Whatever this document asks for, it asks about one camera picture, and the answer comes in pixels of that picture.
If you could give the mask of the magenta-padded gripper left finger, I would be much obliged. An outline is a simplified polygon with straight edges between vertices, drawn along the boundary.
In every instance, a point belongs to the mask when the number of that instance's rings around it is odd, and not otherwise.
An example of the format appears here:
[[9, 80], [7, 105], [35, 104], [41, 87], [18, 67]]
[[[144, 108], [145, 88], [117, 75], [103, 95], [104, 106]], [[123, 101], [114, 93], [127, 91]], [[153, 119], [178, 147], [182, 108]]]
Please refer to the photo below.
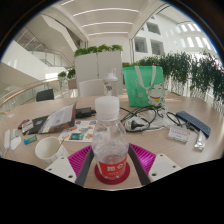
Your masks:
[[69, 157], [61, 156], [46, 171], [83, 187], [94, 155], [91, 146], [82, 148]]

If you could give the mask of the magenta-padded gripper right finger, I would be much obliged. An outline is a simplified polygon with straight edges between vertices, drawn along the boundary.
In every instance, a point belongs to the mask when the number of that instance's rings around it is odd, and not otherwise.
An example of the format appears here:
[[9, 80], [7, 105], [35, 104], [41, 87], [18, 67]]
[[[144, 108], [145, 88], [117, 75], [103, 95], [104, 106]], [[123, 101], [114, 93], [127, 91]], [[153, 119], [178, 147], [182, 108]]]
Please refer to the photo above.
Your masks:
[[134, 144], [129, 144], [128, 153], [142, 186], [181, 170], [179, 165], [163, 153], [155, 155]]

